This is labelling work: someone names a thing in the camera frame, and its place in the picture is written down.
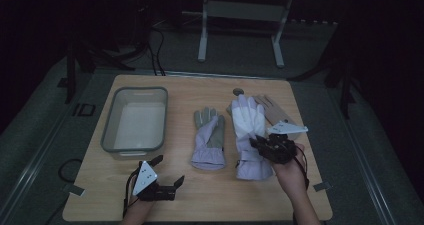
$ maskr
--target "dark background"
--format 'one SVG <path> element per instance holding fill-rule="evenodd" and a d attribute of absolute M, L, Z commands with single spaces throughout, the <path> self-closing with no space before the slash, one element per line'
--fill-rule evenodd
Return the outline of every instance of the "dark background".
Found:
<path fill-rule="evenodd" d="M 234 0 L 283 3 L 282 0 Z M 423 0 L 294 0 L 289 19 L 338 23 L 326 53 L 350 50 L 354 77 L 380 119 L 417 193 L 424 184 Z M 66 55 L 78 33 L 102 49 L 117 50 L 130 35 L 148 33 L 152 6 L 179 26 L 180 12 L 202 9 L 202 0 L 0 0 L 1 124 L 3 131 L 46 72 Z"/>

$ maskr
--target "dark floor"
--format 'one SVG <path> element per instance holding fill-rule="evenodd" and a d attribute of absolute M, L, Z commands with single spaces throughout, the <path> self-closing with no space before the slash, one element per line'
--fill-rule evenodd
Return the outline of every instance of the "dark floor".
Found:
<path fill-rule="evenodd" d="M 187 16 L 180 30 L 166 21 L 155 28 L 164 35 L 159 57 L 167 75 L 285 79 L 317 64 L 335 25 L 288 24 L 281 41 L 286 63 L 282 69 L 274 65 L 271 41 L 264 33 L 212 27 L 206 61 L 198 63 L 197 15 Z M 152 32 L 150 41 L 157 53 L 161 34 Z M 61 189 L 66 182 L 57 171 L 68 159 L 83 158 L 114 77 L 120 73 L 153 75 L 150 56 L 145 53 L 125 61 L 137 68 L 135 72 L 100 64 L 93 74 L 78 72 L 77 94 L 68 105 L 64 104 L 66 89 L 56 86 L 66 76 L 66 59 L 52 67 L 0 138 L 2 218 L 10 206 L 15 208 L 8 224 L 45 224 L 51 216 L 50 224 L 69 224 L 61 218 L 61 204 L 67 198 Z M 346 120 L 338 107 L 340 87 L 323 84 L 327 72 L 291 83 L 302 119 L 310 129 L 308 137 L 323 181 L 332 185 L 327 192 L 334 215 L 326 224 L 424 224 L 424 207 L 369 104 L 352 89 L 355 103 L 349 105 L 350 119 Z M 72 116 L 77 103 L 96 105 L 94 115 Z M 33 176 L 25 177 L 25 171 Z M 68 175 L 75 176 L 77 171 L 75 165 Z M 28 186 L 16 186 L 22 178 Z"/>

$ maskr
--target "glove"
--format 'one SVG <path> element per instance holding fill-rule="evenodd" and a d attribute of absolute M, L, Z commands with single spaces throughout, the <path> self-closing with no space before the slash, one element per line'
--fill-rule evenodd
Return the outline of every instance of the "glove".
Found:
<path fill-rule="evenodd" d="M 265 134 L 265 116 L 262 105 L 257 105 L 253 97 L 246 99 L 239 95 L 231 103 L 231 114 L 236 133 L 236 146 L 240 160 L 237 166 L 237 178 L 246 180 L 262 180 L 273 174 L 269 162 L 256 148 L 250 145 L 249 138 Z"/>
<path fill-rule="evenodd" d="M 280 121 L 296 125 L 296 123 L 287 115 L 287 113 L 278 104 L 267 95 L 265 96 L 253 96 L 258 104 L 261 104 L 265 110 L 265 117 L 272 126 Z M 288 137 L 290 140 L 296 140 L 299 137 L 299 133 L 290 133 Z"/>
<path fill-rule="evenodd" d="M 197 128 L 191 164 L 203 170 L 218 170 L 225 167 L 224 158 L 224 116 L 215 109 L 205 107 L 194 113 Z"/>

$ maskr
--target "wooden table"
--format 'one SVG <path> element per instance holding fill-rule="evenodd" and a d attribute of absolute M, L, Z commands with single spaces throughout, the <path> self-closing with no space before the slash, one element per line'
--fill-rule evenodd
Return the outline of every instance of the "wooden table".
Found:
<path fill-rule="evenodd" d="M 159 77 L 119 75 L 116 77 L 75 185 L 84 188 L 81 197 L 70 195 L 63 212 L 67 221 L 119 221 L 122 219 L 125 184 L 137 168 L 137 160 L 119 161 L 105 152 L 100 140 L 114 92 L 121 87 L 162 86 L 168 90 L 168 112 L 164 160 L 154 169 L 161 185 L 172 185 L 185 175 L 174 201 L 158 201 L 148 221 L 278 221 L 291 220 L 292 207 L 275 176 L 264 181 L 236 178 L 239 158 L 234 129 L 226 108 L 236 97 L 234 88 L 242 88 L 246 96 L 267 94 L 298 124 L 302 119 L 290 84 L 286 81 Z M 225 116 L 225 158 L 227 166 L 218 171 L 203 171 L 190 164 L 194 149 L 193 113 L 205 106 L 214 107 Z M 312 185 L 321 176 L 310 148 L 307 134 L 296 142 L 305 145 L 308 159 L 308 191 L 320 220 L 329 220 L 332 210 L 325 190 L 315 192 Z"/>

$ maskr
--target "white glove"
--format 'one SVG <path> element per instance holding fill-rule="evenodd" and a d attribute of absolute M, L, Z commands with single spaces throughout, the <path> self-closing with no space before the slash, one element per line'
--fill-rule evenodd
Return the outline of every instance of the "white glove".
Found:
<path fill-rule="evenodd" d="M 262 105 L 257 105 L 253 97 L 246 99 L 239 95 L 231 103 L 236 146 L 240 160 L 237 166 L 237 178 L 262 180 L 273 174 L 271 165 L 256 148 L 250 145 L 249 138 L 265 135 L 265 113 Z"/>

